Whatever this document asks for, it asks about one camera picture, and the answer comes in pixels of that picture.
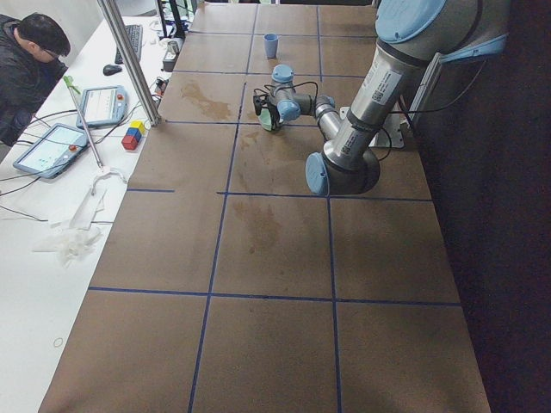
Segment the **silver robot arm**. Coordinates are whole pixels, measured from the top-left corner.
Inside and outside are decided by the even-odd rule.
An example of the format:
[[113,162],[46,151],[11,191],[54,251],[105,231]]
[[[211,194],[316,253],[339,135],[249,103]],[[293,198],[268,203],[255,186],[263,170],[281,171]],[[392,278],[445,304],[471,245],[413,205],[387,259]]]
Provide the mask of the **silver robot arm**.
[[268,110],[271,129],[312,116],[325,143],[306,160],[310,191],[321,196],[363,194],[381,173],[368,146],[413,74],[438,53],[445,62],[501,53],[510,9],[508,1],[383,1],[376,12],[372,65],[345,114],[329,96],[298,93],[288,65],[277,65],[271,83],[254,94],[255,112]]

